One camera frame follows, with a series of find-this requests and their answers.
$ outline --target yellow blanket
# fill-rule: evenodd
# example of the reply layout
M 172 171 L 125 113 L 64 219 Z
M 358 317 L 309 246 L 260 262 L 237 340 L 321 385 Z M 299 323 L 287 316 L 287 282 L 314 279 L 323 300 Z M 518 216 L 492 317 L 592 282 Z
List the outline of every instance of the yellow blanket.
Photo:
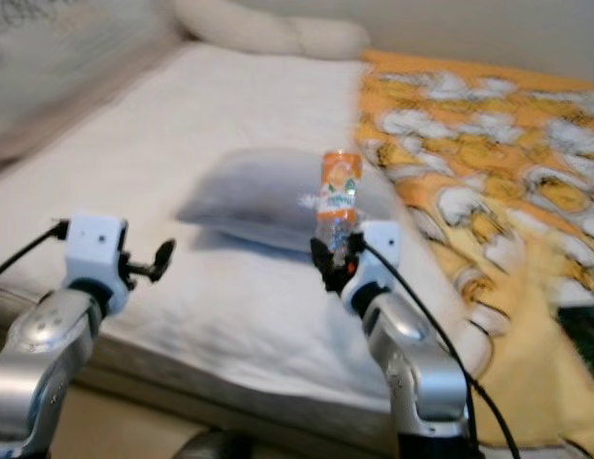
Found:
M 491 335 L 479 375 L 521 446 L 594 457 L 594 378 L 557 308 L 594 302 L 594 85 L 369 52 L 356 139 Z M 504 444 L 477 401 L 483 443 Z

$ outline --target bed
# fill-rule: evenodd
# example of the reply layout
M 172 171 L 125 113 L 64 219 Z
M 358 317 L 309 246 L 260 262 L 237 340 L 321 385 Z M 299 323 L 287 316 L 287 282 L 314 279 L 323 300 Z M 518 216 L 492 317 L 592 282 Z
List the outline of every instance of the bed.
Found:
M 104 323 L 82 382 L 311 457 L 392 451 L 383 377 L 367 355 L 359 322 L 326 295 L 308 257 L 173 218 L 193 181 L 226 150 L 288 144 L 323 152 L 349 145 L 369 64 L 188 44 L 0 175 L 0 260 L 52 218 L 82 208 L 127 218 L 128 249 L 138 258 L 151 256 L 168 237 L 178 240 L 166 278 L 141 286 L 124 314 Z M 360 123 L 358 140 L 371 151 L 379 130 L 365 135 L 369 119 Z M 373 146 L 377 154 L 380 146 Z M 460 340 L 468 311 L 407 211 L 400 220 L 407 229 L 407 280 Z M 0 329 L 57 285 L 61 254 L 60 245 L 46 244 L 1 277 Z M 226 287 L 212 285 L 210 276 Z M 531 457 L 575 454 L 584 453 L 568 445 L 531 451 Z

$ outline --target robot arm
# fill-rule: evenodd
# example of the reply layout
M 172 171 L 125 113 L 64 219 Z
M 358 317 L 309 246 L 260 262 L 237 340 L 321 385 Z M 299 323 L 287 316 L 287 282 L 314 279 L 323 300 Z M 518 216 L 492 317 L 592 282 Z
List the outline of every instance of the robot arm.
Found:
M 63 287 L 20 316 L 0 352 L 0 458 L 44 457 L 67 386 L 90 359 L 103 319 L 119 313 L 135 288 L 130 274 L 156 281 L 175 243 L 153 265 L 129 264 L 125 221 L 77 215 L 66 239 Z
M 371 221 L 361 230 L 369 246 L 398 266 L 398 224 Z M 312 241 L 312 253 L 326 289 L 363 321 L 369 352 L 388 384 L 401 457 L 471 457 L 467 382 L 427 319 L 392 291 L 395 279 L 370 251 L 352 251 L 345 269 L 333 266 L 321 241 Z

